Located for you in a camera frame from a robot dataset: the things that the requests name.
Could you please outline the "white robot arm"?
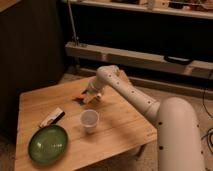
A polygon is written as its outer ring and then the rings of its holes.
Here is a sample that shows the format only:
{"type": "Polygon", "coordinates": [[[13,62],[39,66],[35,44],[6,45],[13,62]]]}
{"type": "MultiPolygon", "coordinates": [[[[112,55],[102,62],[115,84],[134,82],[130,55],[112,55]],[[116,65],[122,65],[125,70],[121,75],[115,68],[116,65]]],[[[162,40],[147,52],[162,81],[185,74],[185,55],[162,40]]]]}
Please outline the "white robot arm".
{"type": "Polygon", "coordinates": [[[102,66],[86,88],[88,103],[105,86],[116,90],[157,129],[158,171],[205,171],[199,123],[193,106],[178,97],[161,102],[119,78],[116,65],[102,66]]]}

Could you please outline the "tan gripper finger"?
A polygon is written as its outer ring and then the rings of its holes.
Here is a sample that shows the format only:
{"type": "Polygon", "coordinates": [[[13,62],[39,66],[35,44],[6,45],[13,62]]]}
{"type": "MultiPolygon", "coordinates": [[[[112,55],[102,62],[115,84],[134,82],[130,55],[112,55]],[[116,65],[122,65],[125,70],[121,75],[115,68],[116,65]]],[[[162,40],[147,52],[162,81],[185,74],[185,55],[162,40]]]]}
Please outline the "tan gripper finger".
{"type": "Polygon", "coordinates": [[[96,100],[100,100],[102,97],[102,95],[100,93],[95,94],[95,95],[86,95],[86,97],[84,98],[83,102],[85,104],[89,104],[90,102],[92,102],[94,99],[96,100]]]}

